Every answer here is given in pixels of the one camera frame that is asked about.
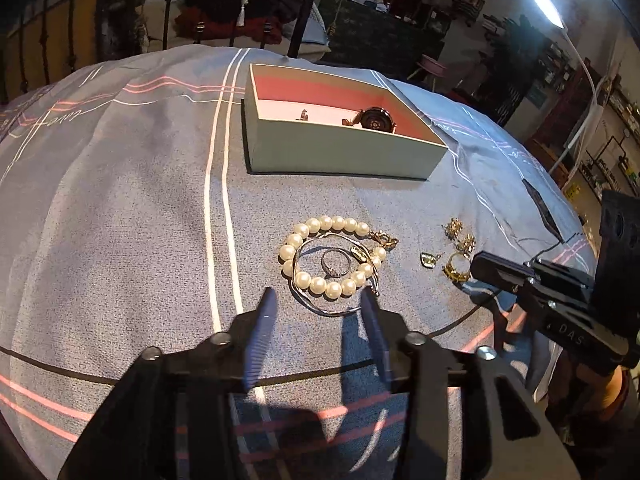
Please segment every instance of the stool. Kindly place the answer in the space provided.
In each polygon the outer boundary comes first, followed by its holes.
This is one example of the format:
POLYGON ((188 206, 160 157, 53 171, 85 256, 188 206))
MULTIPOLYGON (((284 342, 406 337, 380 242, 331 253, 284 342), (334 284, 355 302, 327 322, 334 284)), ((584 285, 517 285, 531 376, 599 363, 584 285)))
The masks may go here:
POLYGON ((424 70, 427 73, 427 79, 431 77, 431 91, 435 92, 436 79, 444 76, 447 67, 441 65, 435 59, 427 56, 426 54, 422 54, 422 59, 417 62, 416 65, 418 68, 407 78, 407 81, 424 70))

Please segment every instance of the gold earring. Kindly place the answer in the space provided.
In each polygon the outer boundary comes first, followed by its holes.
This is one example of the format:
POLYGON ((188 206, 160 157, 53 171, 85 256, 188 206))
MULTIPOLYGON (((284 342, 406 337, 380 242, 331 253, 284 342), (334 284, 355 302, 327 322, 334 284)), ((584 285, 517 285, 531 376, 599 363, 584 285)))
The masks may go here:
POLYGON ((447 235, 447 238, 449 240, 455 240, 461 233, 463 225, 460 218, 452 218, 447 225, 443 225, 442 227, 444 227, 444 234, 447 235))
POLYGON ((462 256, 465 260, 468 261, 468 257, 464 253, 453 253, 449 258, 447 265, 442 267, 442 270, 444 270, 446 277, 454 283, 468 282, 469 279, 471 279, 471 272, 469 270, 467 272, 460 272, 459 270, 456 270, 456 268, 452 264, 453 258, 455 256, 462 256))
POLYGON ((423 267, 427 269, 435 269, 436 263, 443 256, 444 253, 440 254, 431 254, 431 253, 421 253, 420 254, 420 262, 423 267))
POLYGON ((476 237, 468 234, 456 242, 456 249, 463 253, 467 258, 471 258, 471 255, 476 250, 476 237))

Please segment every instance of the cardboard box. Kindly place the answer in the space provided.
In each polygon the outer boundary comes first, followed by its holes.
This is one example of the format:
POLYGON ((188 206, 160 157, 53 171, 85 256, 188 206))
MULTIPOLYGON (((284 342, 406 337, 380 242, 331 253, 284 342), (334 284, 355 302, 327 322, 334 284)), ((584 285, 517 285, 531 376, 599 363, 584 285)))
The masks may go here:
POLYGON ((426 180, 447 152, 427 124, 386 88, 347 77, 252 64, 244 94, 251 170, 337 173, 426 180), (381 107, 394 133, 343 126, 361 109, 381 107), (300 121, 302 110, 308 121, 300 121))

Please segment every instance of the pendant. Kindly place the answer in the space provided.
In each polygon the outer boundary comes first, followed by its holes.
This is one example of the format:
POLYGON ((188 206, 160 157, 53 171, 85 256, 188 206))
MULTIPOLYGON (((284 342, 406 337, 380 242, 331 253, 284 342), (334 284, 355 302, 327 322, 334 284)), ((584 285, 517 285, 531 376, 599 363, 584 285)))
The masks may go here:
POLYGON ((427 269, 435 269, 436 263, 442 257, 442 254, 431 254, 431 253, 421 253, 420 254, 420 262, 423 267, 427 269))

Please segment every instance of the bed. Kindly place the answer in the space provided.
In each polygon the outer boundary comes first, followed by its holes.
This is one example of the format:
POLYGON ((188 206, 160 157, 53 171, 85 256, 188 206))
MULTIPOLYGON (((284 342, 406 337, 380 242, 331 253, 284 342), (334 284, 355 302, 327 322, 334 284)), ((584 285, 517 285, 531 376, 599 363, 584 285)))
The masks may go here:
MULTIPOLYGON (((169 27, 167 32, 167 48, 183 46, 193 43, 190 38, 180 38, 177 35, 175 27, 175 19, 184 6, 182 0, 173 0, 169 8, 169 27)), ((143 38, 143 52, 156 52, 162 50, 162 34, 164 31, 164 12, 166 8, 165 0, 145 0, 144 4, 138 8, 138 12, 145 27, 145 36, 143 38)), ((283 38, 280 44, 268 44, 265 49, 275 52, 276 54, 287 54, 290 46, 290 34, 293 27, 287 24, 283 31, 283 38)), ((203 40, 202 44, 207 46, 228 46, 229 40, 203 40)), ((236 38, 234 46, 239 48, 260 48, 260 43, 253 41, 251 38, 241 36, 236 38)), ((320 12, 313 5, 311 15, 306 25, 305 35, 300 44, 299 57, 311 62, 318 61, 326 54, 331 52, 329 48, 328 38, 324 27, 324 21, 320 12)))
MULTIPOLYGON (((358 316, 316 316, 281 274, 278 248, 309 216, 353 216, 399 238, 381 270, 380 303, 412 330, 441 329, 474 302, 495 301, 510 331, 523 331, 505 358, 538 399, 558 346, 526 335, 512 294, 494 299, 474 282, 458 289, 441 266, 421 266, 420 252, 451 254, 441 225, 459 216, 478 251, 522 262, 550 249, 549 260, 595 271, 571 205, 516 140, 471 108, 370 70, 186 45, 85 67, 0 113, 9 125, 0 142, 0 411, 50 479, 143 348, 193 347, 253 309, 265 286, 279 311, 264 386, 232 405, 252 478, 392 478, 406 396, 389 396, 367 363, 358 316), (424 182, 252 173, 241 115, 250 63, 386 87, 449 151, 424 182), (569 243, 546 230, 523 178, 569 243)), ((304 265, 317 272, 319 253, 304 265)), ((435 339, 473 351, 492 343, 492 320, 480 308, 435 339)), ((460 416, 451 399, 455 478, 460 416)))

